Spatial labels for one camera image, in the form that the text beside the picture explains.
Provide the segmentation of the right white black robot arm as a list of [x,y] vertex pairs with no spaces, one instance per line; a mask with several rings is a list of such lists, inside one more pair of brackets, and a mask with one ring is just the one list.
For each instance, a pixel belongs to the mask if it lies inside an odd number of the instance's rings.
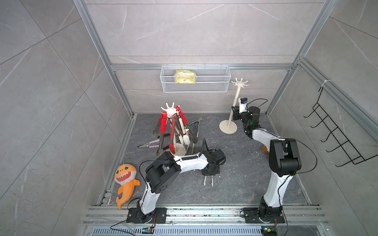
[[231,107],[233,120],[240,120],[244,133],[251,139],[262,143],[269,152],[268,163],[271,178],[268,189],[261,199],[257,216],[261,222],[273,220],[283,223],[283,198],[288,184],[302,167],[297,141],[282,138],[259,125],[260,109],[250,107],[242,111],[238,106]]

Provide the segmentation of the red handled steel tongs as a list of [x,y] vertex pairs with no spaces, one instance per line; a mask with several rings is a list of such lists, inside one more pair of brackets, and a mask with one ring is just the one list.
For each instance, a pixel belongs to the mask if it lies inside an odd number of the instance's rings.
[[183,112],[181,111],[180,109],[180,106],[177,106],[176,107],[176,112],[177,112],[177,115],[178,115],[178,118],[179,116],[181,116],[182,120],[183,120],[183,123],[184,123],[184,126],[185,126],[185,129],[187,131],[187,134],[189,135],[190,137],[190,141],[193,142],[193,138],[195,137],[192,130],[190,129],[189,125],[188,125],[188,122],[187,122],[187,119],[185,118]]

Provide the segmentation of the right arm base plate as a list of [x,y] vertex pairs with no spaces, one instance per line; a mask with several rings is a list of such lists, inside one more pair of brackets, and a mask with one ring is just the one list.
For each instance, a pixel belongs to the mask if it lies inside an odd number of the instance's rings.
[[274,207],[268,209],[259,209],[257,207],[245,207],[240,211],[240,216],[244,218],[245,222],[248,224],[276,224],[286,222],[281,207]]

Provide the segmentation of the blue handled cream tongs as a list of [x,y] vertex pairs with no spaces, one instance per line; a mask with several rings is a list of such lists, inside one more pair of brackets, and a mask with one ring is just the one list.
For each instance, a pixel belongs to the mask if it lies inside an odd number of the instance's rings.
[[199,124],[200,122],[197,121],[194,123],[194,126],[193,126],[193,134],[194,134],[194,138],[193,138],[193,144],[192,144],[192,150],[191,150],[191,153],[193,154],[194,153],[194,148],[195,148],[195,144],[197,143],[198,141],[198,129],[199,129]]

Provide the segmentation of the red sleeved steel tongs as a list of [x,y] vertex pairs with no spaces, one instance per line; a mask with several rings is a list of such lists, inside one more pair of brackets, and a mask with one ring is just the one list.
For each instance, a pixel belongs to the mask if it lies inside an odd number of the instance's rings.
[[164,135],[165,135],[165,130],[166,130],[166,122],[167,122],[167,112],[162,112],[161,117],[158,121],[158,124],[156,125],[153,131],[154,135],[157,135],[158,131],[160,131],[159,145],[158,145],[158,150],[157,150],[158,155],[160,155],[163,151],[163,142],[164,142]]

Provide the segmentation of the slim white tongs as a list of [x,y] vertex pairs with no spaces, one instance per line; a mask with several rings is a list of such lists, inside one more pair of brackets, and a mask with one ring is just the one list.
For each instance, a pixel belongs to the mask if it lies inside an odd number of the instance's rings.
[[204,186],[214,187],[214,176],[205,176],[203,181]]

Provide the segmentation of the long steel white tongs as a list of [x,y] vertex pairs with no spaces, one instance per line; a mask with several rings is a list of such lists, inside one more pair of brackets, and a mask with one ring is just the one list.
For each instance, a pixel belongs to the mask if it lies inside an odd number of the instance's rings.
[[183,139],[183,133],[182,133],[181,128],[179,126],[179,121],[177,119],[174,119],[174,121],[175,121],[175,130],[178,133],[180,143],[182,145],[184,145],[185,143],[184,143],[184,139]]

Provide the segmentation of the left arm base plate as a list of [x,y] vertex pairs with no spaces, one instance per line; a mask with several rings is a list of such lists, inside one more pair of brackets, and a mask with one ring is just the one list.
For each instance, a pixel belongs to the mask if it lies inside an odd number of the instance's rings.
[[126,222],[127,223],[156,223],[156,224],[164,224],[166,222],[167,217],[167,208],[159,207],[156,208],[154,211],[148,214],[144,214],[141,209],[139,208],[130,208],[128,217]]

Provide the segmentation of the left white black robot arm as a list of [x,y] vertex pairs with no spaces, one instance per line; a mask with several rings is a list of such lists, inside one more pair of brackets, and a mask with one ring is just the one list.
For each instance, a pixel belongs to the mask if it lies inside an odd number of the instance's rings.
[[178,156],[167,151],[150,162],[143,177],[144,193],[136,207],[129,210],[128,223],[146,223],[153,217],[162,223],[166,208],[156,208],[160,194],[182,173],[200,170],[204,176],[219,174],[220,166],[226,163],[226,157],[221,149],[208,148],[206,140],[203,139],[202,148],[196,154]]

